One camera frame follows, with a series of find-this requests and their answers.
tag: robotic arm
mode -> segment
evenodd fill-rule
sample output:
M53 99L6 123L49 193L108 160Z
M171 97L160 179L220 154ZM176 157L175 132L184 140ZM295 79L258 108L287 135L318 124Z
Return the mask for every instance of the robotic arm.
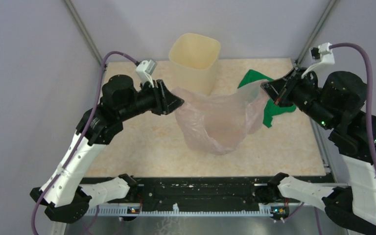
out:
M293 198L323 210L337 225L363 234L376 234L376 170L369 151L366 114L361 111L367 85L357 75L337 71L318 88L314 70L334 63L330 44L311 50L320 60L307 70L295 68L283 78L261 87L280 107L296 105L324 129L332 129L329 140L339 149L350 175L349 188L317 186L284 173L276 175L267 198ZM376 117L373 116L376 151Z
M95 185L79 185L86 171L97 155L113 137L123 130L123 122L146 111L156 115L168 115L180 107L184 101L173 95L162 80L152 80L151 74L156 62L142 61L136 68L141 78L141 90L136 91L133 80L127 75L116 75L102 87L102 97L94 118L84 138L67 167L62 168L77 143L92 110L88 110L80 120L71 145L50 179L40 188L34 188L30 196L38 201L43 191L56 175L60 175L41 205L52 221L74 223L88 208L113 199L124 198L136 181L127 174Z

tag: beige tabletop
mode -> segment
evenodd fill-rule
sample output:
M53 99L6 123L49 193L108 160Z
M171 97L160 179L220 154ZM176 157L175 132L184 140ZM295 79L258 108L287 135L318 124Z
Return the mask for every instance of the beige tabletop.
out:
M217 82L212 94L231 94L249 69L279 78L292 68L290 59L220 60ZM159 61L152 77L164 80L171 90L175 81L169 61ZM109 63L105 82L117 74L139 78L130 62ZM217 156L187 148L175 115L145 113L124 122L124 130L93 162L88 177L224 177L325 175L323 162L309 118L299 110L275 116L272 127L262 126L248 135L238 149Z

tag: translucent pink plastic bag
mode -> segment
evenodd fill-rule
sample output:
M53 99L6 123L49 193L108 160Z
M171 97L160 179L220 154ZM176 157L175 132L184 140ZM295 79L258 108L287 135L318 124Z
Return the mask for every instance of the translucent pink plastic bag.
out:
M223 155L234 151L261 128L268 96L260 88L266 80L249 83L231 95L192 93L175 88L172 93L185 100L175 117L190 149Z

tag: cream plastic bin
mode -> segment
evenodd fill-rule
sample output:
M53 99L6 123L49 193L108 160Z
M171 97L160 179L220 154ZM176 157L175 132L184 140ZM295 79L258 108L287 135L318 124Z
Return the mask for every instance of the cream plastic bin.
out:
M216 81L220 50L219 41L203 35L186 33L179 37L169 52L177 86L209 95Z

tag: gray wall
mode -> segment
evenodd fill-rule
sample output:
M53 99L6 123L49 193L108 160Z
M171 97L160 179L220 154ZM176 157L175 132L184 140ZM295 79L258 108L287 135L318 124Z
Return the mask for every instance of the gray wall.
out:
M327 0L73 0L101 54L167 59L192 32L221 42L221 58L296 58Z
M0 0L0 235L31 234L29 192L64 155L97 71L60 0ZM49 233L43 210L37 225Z
M373 65L373 114L376 115L376 1L341 1L332 12L313 46L325 42L352 42L359 44L366 50ZM334 49L333 53L335 65L320 74L320 85L323 85L327 75L333 71L351 71L366 81L364 63L356 50L337 48ZM309 65L308 56L303 64ZM343 168L336 147L331 142L329 142L329 149L334 156L336 166L341 169L338 173L339 179L346 181L348 174L346 169Z

